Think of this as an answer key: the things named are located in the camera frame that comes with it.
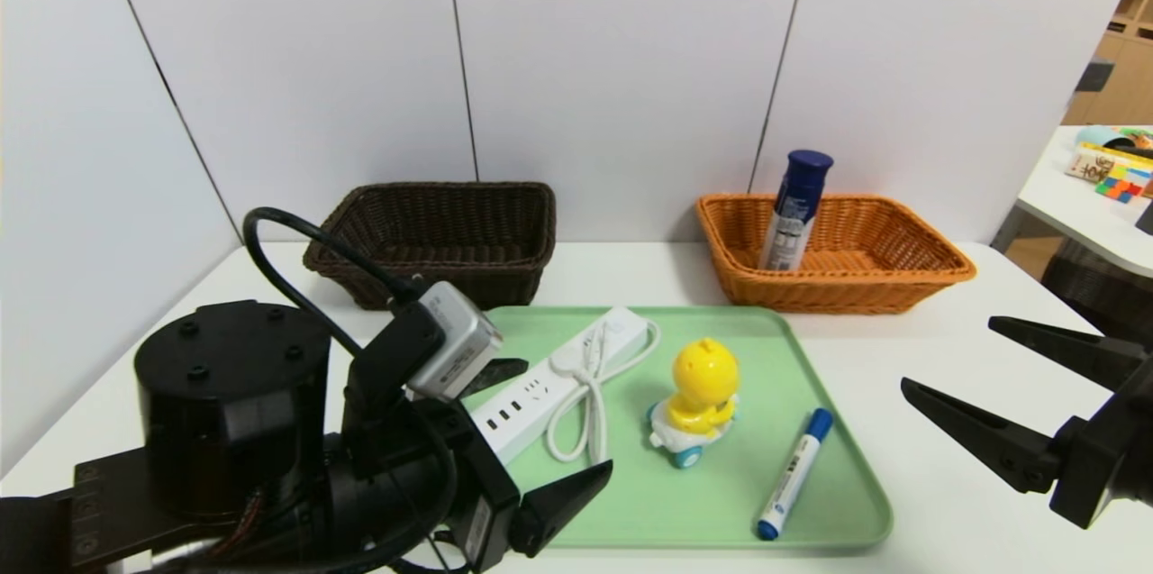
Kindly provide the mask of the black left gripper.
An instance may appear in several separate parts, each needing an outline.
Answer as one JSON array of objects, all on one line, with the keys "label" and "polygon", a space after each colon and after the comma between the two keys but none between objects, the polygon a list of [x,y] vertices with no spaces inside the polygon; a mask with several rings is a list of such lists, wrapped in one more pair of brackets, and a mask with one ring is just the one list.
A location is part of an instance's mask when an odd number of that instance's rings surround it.
[{"label": "black left gripper", "polygon": [[[529,367],[523,358],[490,360],[458,400],[518,378]],[[454,573],[491,569],[508,547],[536,557],[613,474],[613,460],[603,460],[532,489],[520,503],[519,489],[464,405],[436,400],[404,402],[380,420],[346,423],[340,437],[326,438],[325,450],[323,557],[347,557],[392,541],[438,512],[434,541],[444,551],[457,547],[464,558]]]}]

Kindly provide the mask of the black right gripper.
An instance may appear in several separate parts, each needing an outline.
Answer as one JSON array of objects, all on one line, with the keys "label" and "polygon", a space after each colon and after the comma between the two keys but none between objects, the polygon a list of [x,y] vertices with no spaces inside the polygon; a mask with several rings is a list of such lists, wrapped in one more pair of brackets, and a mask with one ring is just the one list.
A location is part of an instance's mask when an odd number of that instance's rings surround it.
[{"label": "black right gripper", "polygon": [[911,378],[899,388],[915,410],[969,455],[1020,493],[1047,493],[1049,507],[1090,529],[1111,501],[1152,505],[1152,410],[1150,355],[1136,342],[992,316],[988,328],[1054,361],[1111,396],[1088,421],[1072,417],[1063,460],[1053,439]]}]

